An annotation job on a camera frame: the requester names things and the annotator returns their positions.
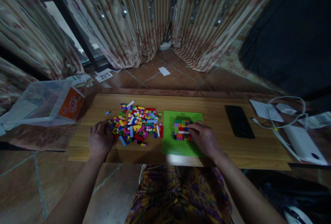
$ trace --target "lego box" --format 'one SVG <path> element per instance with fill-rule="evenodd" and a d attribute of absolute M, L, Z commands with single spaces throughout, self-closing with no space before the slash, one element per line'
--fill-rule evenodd
<path fill-rule="evenodd" d="M 76 123 L 84 96 L 71 85 L 69 80 L 31 83 L 1 123 L 36 126 Z"/>

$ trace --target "tile floor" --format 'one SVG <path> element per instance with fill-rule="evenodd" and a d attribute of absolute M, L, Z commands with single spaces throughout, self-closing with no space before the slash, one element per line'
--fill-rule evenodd
<path fill-rule="evenodd" d="M 171 74 L 160 74 L 162 66 Z M 171 50 L 158 53 L 139 68 L 113 74 L 101 86 L 275 94 L 220 68 L 208 73 L 193 71 Z M 0 151 L 0 223 L 42 223 L 84 166 L 68 162 L 67 157 L 67 153 L 58 152 Z M 139 173 L 139 165 L 104 164 L 84 223 L 124 223 Z M 239 223 L 240 217 L 234 220 Z"/>
<path fill-rule="evenodd" d="M 171 74 L 163 76 L 159 69 L 165 67 Z M 277 95 L 241 76 L 214 67 L 207 73 L 189 68 L 172 50 L 159 52 L 156 57 L 138 68 L 123 69 L 101 84 L 103 87 L 177 89 L 199 91 L 237 91 Z"/>

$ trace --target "orange box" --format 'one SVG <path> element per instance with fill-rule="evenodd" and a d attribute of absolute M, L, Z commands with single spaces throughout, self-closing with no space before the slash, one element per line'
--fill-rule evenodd
<path fill-rule="evenodd" d="M 58 115 L 64 116 L 72 120 L 77 120 L 83 103 L 84 97 L 82 97 L 73 88 L 70 88 Z"/>

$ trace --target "hand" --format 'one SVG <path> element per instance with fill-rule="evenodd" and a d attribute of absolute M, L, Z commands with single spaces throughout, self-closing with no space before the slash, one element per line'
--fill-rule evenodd
<path fill-rule="evenodd" d="M 91 158 L 104 160 L 113 146 L 113 135 L 108 127 L 108 120 L 96 123 L 89 130 Z"/>
<path fill-rule="evenodd" d="M 224 153 L 217 141 L 214 130 L 201 121 L 186 126 L 200 150 L 213 161 Z"/>

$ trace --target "curtain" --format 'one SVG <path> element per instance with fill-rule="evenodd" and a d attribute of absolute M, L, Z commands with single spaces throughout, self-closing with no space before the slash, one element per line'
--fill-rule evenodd
<path fill-rule="evenodd" d="M 40 0 L 0 0 L 0 44 L 51 80 L 84 72 Z"/>
<path fill-rule="evenodd" d="M 37 79 L 0 57 L 0 115 L 8 110 L 34 81 Z"/>
<path fill-rule="evenodd" d="M 194 0 L 177 0 L 172 24 L 174 53 L 192 69 L 209 71 L 264 1 L 232 0 L 215 27 L 227 0 L 201 0 L 194 23 L 190 23 Z"/>
<path fill-rule="evenodd" d="M 170 0 L 153 1 L 153 22 L 148 0 L 122 0 L 126 18 L 121 0 L 66 1 L 76 21 L 115 68 L 138 67 L 155 57 L 167 28 Z"/>

